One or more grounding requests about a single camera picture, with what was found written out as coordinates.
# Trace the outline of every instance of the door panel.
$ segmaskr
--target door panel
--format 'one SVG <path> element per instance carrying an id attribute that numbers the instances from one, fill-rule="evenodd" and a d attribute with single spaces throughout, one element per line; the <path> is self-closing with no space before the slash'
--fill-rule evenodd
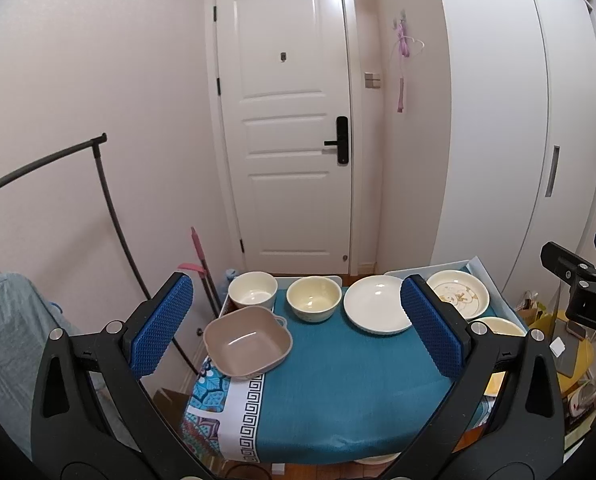
<path id="1" fill-rule="evenodd" d="M 584 0 L 535 1 L 548 61 L 548 143 L 529 232 L 503 290 L 511 305 L 525 290 L 550 301 L 558 279 L 540 263 L 542 246 L 554 241 L 577 249 L 596 187 L 596 39 L 589 11 Z"/>
<path id="2" fill-rule="evenodd" d="M 216 0 L 222 115 L 249 269 L 347 273 L 351 164 L 342 0 Z"/>

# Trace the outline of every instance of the blue textured pad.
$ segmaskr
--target blue textured pad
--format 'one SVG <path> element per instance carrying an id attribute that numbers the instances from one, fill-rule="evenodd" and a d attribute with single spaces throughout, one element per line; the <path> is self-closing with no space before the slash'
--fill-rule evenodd
<path id="1" fill-rule="evenodd" d="M 457 379 L 464 367 L 462 345 L 411 278 L 402 282 L 400 304 L 440 373 Z"/>
<path id="2" fill-rule="evenodd" d="M 193 283 L 191 278 L 183 276 L 169 290 L 132 341 L 129 368 L 136 379 L 154 372 L 192 302 Z"/>

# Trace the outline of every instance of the gray garment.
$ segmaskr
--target gray garment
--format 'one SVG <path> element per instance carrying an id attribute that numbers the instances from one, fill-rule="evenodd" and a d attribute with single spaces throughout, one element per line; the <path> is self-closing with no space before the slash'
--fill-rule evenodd
<path id="1" fill-rule="evenodd" d="M 20 274 L 0 274 L 0 424 L 31 458 L 31 409 L 36 376 L 49 332 L 77 330 Z M 116 438 L 137 449 L 106 392 L 101 374 L 92 374 L 98 399 Z"/>

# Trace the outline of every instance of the beige baking dish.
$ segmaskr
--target beige baking dish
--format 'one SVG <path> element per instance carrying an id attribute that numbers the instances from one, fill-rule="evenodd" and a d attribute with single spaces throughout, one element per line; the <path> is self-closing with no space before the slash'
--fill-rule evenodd
<path id="1" fill-rule="evenodd" d="M 287 357 L 293 338 L 287 320 L 262 306 L 246 306 L 214 319 L 204 330 L 213 364 L 230 377 L 251 379 Z"/>

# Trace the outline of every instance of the black metal pole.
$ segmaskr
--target black metal pole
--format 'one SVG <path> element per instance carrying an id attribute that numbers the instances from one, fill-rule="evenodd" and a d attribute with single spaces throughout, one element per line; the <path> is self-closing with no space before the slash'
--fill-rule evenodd
<path id="1" fill-rule="evenodd" d="M 10 184 L 14 180 L 18 180 L 21 176 L 25 176 L 27 173 L 31 173 L 32 171 L 37 170 L 38 168 L 42 168 L 47 164 L 51 164 L 52 162 L 64 158 L 65 156 L 73 155 L 73 153 L 78 153 L 82 150 L 94 147 L 96 147 L 96 149 L 98 149 L 98 152 L 100 152 L 98 146 L 101 145 L 103 142 L 107 142 L 107 134 L 102 134 L 100 137 L 96 137 L 95 139 L 87 140 L 86 142 L 81 142 L 80 144 L 76 144 L 75 146 L 72 146 L 70 148 L 65 148 L 64 150 L 60 150 L 59 152 L 52 153 L 51 155 L 39 158 L 34 162 L 30 162 L 26 166 L 18 168 L 17 170 L 12 171 L 11 173 L 6 174 L 3 177 L 0 177 L 0 188 L 6 186 L 7 184 Z"/>
<path id="2" fill-rule="evenodd" d="M 98 170 L 98 178 L 100 179 L 100 186 L 102 186 L 102 192 L 105 195 L 105 202 L 107 203 L 107 209 L 109 209 L 109 215 L 111 216 L 111 222 L 114 224 L 114 229 L 116 230 L 116 235 L 118 235 L 118 240 L 120 241 L 120 245 L 123 248 L 124 256 L 126 256 L 127 261 L 129 262 L 129 266 L 132 268 L 134 276 L 136 277 L 136 281 L 140 288 L 142 289 L 142 293 L 147 300 L 151 299 L 151 295 L 149 293 L 149 289 L 147 285 L 145 285 L 140 272 L 138 271 L 138 267 L 136 266 L 136 262 L 134 261 L 134 257 L 129 250 L 129 245 L 127 245 L 127 240 L 124 238 L 123 230 L 120 227 L 120 222 L 118 221 L 118 215 L 116 214 L 116 210 L 114 208 L 114 203 L 111 200 L 111 193 L 109 192 L 109 187 L 107 186 L 107 178 L 105 177 L 105 170 L 102 167 L 102 158 L 100 155 L 100 146 L 99 144 L 93 144 L 91 146 L 94 152 L 94 159 L 96 160 L 96 169 Z M 185 360 L 188 367 L 191 368 L 191 371 L 198 375 L 198 370 L 195 369 L 191 359 L 187 356 L 185 351 L 182 349 L 180 344 L 175 337 L 172 338 L 171 342 L 174 344 L 175 349 L 178 350 L 179 354 L 182 356 L 182 359 Z"/>

